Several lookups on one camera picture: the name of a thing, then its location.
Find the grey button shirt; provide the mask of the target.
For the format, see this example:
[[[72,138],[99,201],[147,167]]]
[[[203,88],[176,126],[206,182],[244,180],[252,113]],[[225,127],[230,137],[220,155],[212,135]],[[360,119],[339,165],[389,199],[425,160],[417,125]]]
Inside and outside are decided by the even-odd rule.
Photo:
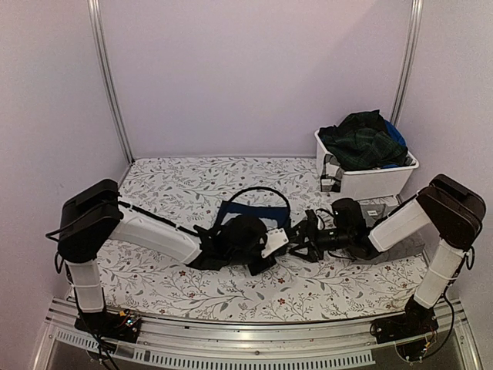
[[[397,205],[387,205],[386,203],[360,203],[361,211],[367,227],[373,227],[378,221],[383,220],[392,211],[397,209]],[[379,264],[384,262],[396,261],[402,258],[419,255],[424,250],[424,239],[419,232],[416,232],[400,243],[393,246],[389,251],[376,255],[370,260],[356,257],[349,249],[347,252],[357,264]]]

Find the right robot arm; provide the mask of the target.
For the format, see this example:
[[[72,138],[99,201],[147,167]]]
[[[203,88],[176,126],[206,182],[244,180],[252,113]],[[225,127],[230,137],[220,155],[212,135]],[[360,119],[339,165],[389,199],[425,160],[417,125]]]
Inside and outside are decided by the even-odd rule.
[[[315,210],[291,231],[290,254],[307,262],[321,261],[325,254],[345,250],[353,259],[372,261],[415,235],[438,237],[434,256],[413,293],[415,307],[402,314],[398,329],[416,335],[428,323],[428,313],[456,279],[466,255],[483,229],[486,216],[483,198],[456,180],[438,174],[414,196],[389,214],[368,225],[358,201],[341,198],[332,203],[334,225],[321,230]]]

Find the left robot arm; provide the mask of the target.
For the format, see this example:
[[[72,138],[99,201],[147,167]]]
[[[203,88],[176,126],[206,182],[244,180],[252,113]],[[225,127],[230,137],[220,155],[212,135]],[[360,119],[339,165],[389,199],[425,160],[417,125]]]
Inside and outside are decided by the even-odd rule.
[[[281,229],[239,214],[210,229],[187,229],[121,198],[117,183],[104,179],[67,200],[57,229],[45,238],[56,242],[57,255],[68,268],[78,308],[99,335],[114,328],[96,258],[107,241],[135,244],[196,270],[218,271],[245,264],[259,274],[275,263],[275,252],[287,242]]]

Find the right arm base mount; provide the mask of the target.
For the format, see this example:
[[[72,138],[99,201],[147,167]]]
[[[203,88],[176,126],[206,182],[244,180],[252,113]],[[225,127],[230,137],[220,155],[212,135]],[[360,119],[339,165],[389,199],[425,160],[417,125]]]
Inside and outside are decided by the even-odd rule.
[[[372,321],[370,334],[376,338],[378,344],[382,344],[432,333],[437,329],[438,321],[434,309],[421,306],[411,297],[402,314]]]

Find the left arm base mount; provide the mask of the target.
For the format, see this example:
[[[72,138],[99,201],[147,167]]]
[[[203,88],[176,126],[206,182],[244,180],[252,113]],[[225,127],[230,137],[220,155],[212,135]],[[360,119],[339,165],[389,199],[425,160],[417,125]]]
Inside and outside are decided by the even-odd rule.
[[[117,341],[136,343],[139,337],[142,317],[129,309],[118,313],[79,313],[75,328],[86,333]]]

